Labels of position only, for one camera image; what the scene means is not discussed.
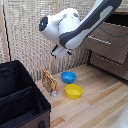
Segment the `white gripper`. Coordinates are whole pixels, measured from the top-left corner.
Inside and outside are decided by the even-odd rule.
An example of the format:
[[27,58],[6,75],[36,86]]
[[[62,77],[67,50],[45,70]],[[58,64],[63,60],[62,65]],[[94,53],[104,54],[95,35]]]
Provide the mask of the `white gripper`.
[[66,53],[72,55],[66,48],[56,45],[51,52],[52,56],[56,56],[58,58],[62,58]]

